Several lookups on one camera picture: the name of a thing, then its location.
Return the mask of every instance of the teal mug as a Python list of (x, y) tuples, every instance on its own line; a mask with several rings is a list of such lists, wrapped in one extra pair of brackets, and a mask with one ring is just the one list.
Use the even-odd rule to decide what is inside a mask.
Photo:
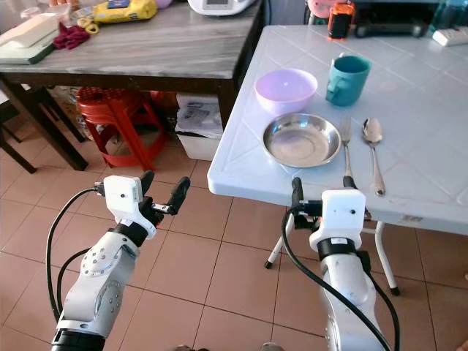
[(359, 97), (371, 70), (371, 63), (360, 56), (340, 55), (331, 63), (326, 99), (336, 106), (349, 106)]

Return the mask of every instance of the scissors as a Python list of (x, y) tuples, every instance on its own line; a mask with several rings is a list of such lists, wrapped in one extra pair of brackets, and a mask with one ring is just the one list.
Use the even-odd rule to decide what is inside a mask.
[(91, 35), (99, 33), (99, 27), (90, 18), (79, 18), (77, 24)]

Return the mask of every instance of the rice cooker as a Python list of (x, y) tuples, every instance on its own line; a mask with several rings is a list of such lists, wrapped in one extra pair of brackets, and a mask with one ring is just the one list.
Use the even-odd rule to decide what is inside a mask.
[(256, 0), (189, 0), (190, 7), (201, 15), (230, 16), (244, 11)]

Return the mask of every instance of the shoe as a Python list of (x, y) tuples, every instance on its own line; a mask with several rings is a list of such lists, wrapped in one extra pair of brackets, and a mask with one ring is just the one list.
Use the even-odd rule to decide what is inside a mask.
[(266, 342), (263, 344), (260, 351), (284, 351), (284, 349), (274, 342)]

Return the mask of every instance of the black cable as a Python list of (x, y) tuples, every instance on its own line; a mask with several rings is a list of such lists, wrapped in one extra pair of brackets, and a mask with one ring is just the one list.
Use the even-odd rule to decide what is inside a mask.
[(333, 295), (335, 298), (340, 300), (348, 309), (352, 311), (365, 325), (369, 330), (375, 335), (375, 337), (379, 340), (380, 344), (384, 347), (385, 350), (387, 351), (392, 351), (390, 348), (390, 345), (388, 344), (387, 340), (385, 340), (385, 337), (382, 335), (382, 333), (379, 331), (379, 329), (376, 328), (376, 326), (366, 317), (366, 315), (358, 309), (353, 303), (351, 303), (347, 298), (345, 298), (338, 290), (336, 290), (334, 287), (329, 285), (327, 282), (325, 282), (323, 279), (321, 279), (319, 276), (314, 274), (312, 271), (310, 271), (302, 262), (294, 255), (293, 251), (291, 250), (290, 245), (287, 242), (287, 235), (286, 235), (286, 224), (287, 221), (290, 218), (290, 215), (293, 214), (294, 211), (296, 211), (297, 208), (290, 208), (287, 210), (286, 214), (283, 217), (283, 221), (281, 224), (281, 232), (282, 232), (282, 239), (283, 239), (283, 246), (286, 249), (287, 254), (289, 255), (290, 259), (292, 262), (304, 273), (306, 274), (310, 279), (312, 279), (314, 282), (316, 282), (319, 286), (327, 290), (331, 295)]
[(67, 261), (65, 261), (64, 265), (60, 268), (60, 271), (58, 273), (58, 278), (57, 278), (57, 307), (58, 307), (58, 313), (61, 314), (61, 312), (64, 310), (64, 307), (61, 304), (61, 281), (64, 277), (65, 270), (67, 269), (68, 265), (76, 258), (81, 256), (82, 254), (85, 254), (86, 252), (89, 251), (91, 247), (81, 250), (80, 252), (77, 252), (73, 256), (71, 256)]
[(81, 196), (86, 194), (87, 192), (95, 192), (97, 188), (88, 188), (81, 190), (78, 192), (75, 196), (73, 196), (70, 200), (68, 200), (68, 203), (65, 204), (65, 206), (60, 210), (58, 213), (58, 216), (55, 218), (53, 221), (52, 227), (50, 227), (49, 230), (49, 236), (47, 238), (47, 246), (45, 248), (45, 270), (47, 274), (47, 288), (49, 291), (49, 300), (50, 300), (50, 305), (52, 306), (52, 312), (53, 316), (56, 319), (56, 322), (59, 321), (60, 318), (60, 313), (57, 309), (57, 303), (56, 303), (56, 298), (53, 294), (53, 285), (52, 285), (52, 273), (50, 269), (50, 249), (52, 248), (52, 238), (53, 238), (53, 232), (55, 232), (57, 225), (60, 222), (60, 219), (64, 216), (65, 212), (67, 209)]
[(309, 9), (309, 5), (307, 4), (307, 1), (306, 1), (306, 6), (304, 7), (303, 24), (309, 24), (310, 15), (311, 15), (311, 12)]
[(385, 304), (390, 311), (390, 315), (392, 316), (393, 321), (393, 331), (395, 333), (395, 351), (400, 350), (400, 322), (398, 321), (398, 315), (396, 313), (395, 307), (393, 307), (392, 301), (388, 298), (388, 296), (384, 293), (382, 288), (378, 285), (375, 281), (374, 277), (371, 275), (371, 272), (366, 271), (367, 276), (372, 280), (372, 284), (375, 286), (375, 290), (379, 293), (380, 297), (384, 300)]
[(271, 25), (271, 21), (272, 21), (272, 18), (273, 18), (273, 14), (271, 13), (272, 9), (271, 9), (271, 0), (267, 0), (267, 4), (268, 4), (268, 25)]

